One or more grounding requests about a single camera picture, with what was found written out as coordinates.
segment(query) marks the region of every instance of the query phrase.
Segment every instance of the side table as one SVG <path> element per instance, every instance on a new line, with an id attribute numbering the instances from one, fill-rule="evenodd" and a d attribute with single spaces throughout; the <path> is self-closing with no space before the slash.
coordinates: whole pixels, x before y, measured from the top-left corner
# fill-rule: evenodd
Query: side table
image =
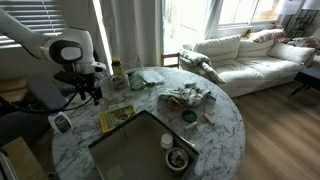
<path id="1" fill-rule="evenodd" d="M 293 96 L 303 88 L 313 87 L 320 90 L 320 66 L 313 66 L 300 71 L 294 80 L 301 82 L 302 85 L 294 90 L 290 95 Z"/>

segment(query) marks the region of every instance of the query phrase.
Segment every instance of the small bowl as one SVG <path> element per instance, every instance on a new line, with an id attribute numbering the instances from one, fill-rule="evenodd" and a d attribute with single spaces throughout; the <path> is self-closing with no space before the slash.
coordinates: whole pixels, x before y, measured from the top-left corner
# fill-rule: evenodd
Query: small bowl
<path id="1" fill-rule="evenodd" d="M 166 153 L 166 163 L 170 170 L 173 172 L 179 173 L 186 169 L 188 166 L 189 158 L 186 151 L 184 151 L 182 148 L 174 147 L 167 151 Z"/>

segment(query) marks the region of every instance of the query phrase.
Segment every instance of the small jar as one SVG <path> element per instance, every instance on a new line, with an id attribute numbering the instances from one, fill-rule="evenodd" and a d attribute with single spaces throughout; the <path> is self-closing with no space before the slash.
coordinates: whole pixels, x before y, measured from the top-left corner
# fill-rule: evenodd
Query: small jar
<path id="1" fill-rule="evenodd" d="M 111 66 L 112 66 L 114 76 L 123 76 L 124 75 L 123 68 L 122 68 L 122 65 L 121 65 L 119 58 L 113 58 Z"/>
<path id="2" fill-rule="evenodd" d="M 161 147 L 164 150 L 168 150 L 170 148 L 172 148 L 173 146 L 173 137 L 171 136 L 171 134 L 163 134 L 161 136 Z"/>

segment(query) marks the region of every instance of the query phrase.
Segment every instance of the white sofa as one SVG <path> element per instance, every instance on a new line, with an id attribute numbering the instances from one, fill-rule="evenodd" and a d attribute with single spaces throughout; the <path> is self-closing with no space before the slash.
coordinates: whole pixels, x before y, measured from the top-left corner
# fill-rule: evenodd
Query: white sofa
<path id="1" fill-rule="evenodd" d="M 230 97 L 293 81 L 313 59 L 314 49 L 269 40 L 255 43 L 240 35 L 184 46 L 182 69 L 216 83 Z"/>

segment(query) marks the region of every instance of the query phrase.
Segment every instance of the cup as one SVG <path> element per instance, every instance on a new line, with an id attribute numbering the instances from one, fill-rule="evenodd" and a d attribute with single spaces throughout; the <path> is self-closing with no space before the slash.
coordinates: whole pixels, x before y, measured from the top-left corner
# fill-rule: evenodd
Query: cup
<path id="1" fill-rule="evenodd" d="M 122 76 L 113 76 L 112 77 L 112 88 L 119 90 L 124 88 L 124 78 Z"/>

